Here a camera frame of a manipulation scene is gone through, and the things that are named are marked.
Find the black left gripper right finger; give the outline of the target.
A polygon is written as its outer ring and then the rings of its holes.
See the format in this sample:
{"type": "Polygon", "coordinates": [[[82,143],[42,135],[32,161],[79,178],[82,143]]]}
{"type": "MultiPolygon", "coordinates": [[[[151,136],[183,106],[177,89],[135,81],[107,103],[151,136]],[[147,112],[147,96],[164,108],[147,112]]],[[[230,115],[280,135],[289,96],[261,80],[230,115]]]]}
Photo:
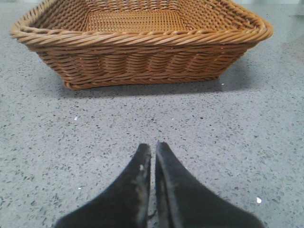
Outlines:
{"type": "Polygon", "coordinates": [[[201,184],[169,145],[156,147],[155,187],[161,228],[262,228],[262,222],[201,184]]]}

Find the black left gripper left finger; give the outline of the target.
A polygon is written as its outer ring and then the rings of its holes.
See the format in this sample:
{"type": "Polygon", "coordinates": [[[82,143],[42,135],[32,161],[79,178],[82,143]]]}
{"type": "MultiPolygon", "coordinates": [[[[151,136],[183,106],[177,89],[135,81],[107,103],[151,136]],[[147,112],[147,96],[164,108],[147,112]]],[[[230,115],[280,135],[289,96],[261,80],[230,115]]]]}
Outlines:
{"type": "Polygon", "coordinates": [[[140,144],[122,173],[101,194],[59,219],[57,228],[145,228],[151,150],[140,144]]]}

